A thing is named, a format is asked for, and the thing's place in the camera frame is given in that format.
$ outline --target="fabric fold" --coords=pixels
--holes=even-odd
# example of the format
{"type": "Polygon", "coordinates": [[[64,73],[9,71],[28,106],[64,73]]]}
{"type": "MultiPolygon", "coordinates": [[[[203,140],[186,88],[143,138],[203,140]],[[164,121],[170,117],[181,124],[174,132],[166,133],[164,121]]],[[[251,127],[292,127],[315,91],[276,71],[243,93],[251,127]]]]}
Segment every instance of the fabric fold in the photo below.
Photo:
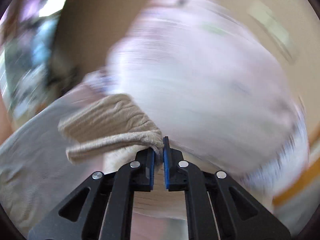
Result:
{"type": "Polygon", "coordinates": [[[58,129],[78,142],[66,150],[71,163],[134,145],[151,147],[156,153],[156,166],[162,163],[160,129],[125,94],[107,96],[89,105],[61,120],[58,129]]]}

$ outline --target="white fabric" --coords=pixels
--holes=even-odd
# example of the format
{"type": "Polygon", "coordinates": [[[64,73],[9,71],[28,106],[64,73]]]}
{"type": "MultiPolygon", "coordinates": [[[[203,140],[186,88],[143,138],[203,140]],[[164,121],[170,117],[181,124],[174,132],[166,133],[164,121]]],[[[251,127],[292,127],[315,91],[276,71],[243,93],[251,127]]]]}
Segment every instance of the white fabric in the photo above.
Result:
{"type": "Polygon", "coordinates": [[[130,94],[172,146],[233,175],[279,158],[299,118],[276,59],[212,0],[152,4],[108,56],[112,92],[130,94]]]}
{"type": "Polygon", "coordinates": [[[60,135],[58,123],[78,109],[60,98],[0,146],[0,203],[25,237],[73,189],[102,170],[100,157],[78,166],[67,159],[71,142],[60,135]]]}
{"type": "Polygon", "coordinates": [[[299,121],[295,132],[283,145],[279,158],[241,178],[241,182],[249,188],[265,192],[270,196],[280,195],[291,187],[301,172],[308,166],[308,134],[305,119],[299,112],[299,121]]]}

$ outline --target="blue gripper pad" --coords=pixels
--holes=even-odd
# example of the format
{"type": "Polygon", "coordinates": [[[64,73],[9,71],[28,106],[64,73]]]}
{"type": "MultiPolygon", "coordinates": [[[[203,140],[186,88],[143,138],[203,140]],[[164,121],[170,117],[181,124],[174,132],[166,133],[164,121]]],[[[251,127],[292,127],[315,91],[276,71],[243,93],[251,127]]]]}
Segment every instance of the blue gripper pad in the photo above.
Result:
{"type": "Polygon", "coordinates": [[[150,166],[150,187],[151,190],[153,190],[153,184],[155,180],[155,152],[152,151],[153,153],[151,154],[151,166],[150,166]]]}
{"type": "Polygon", "coordinates": [[[165,182],[165,188],[169,189],[169,163],[168,163],[168,155],[166,147],[164,146],[163,149],[163,160],[164,160],[164,182],[165,182]]]}

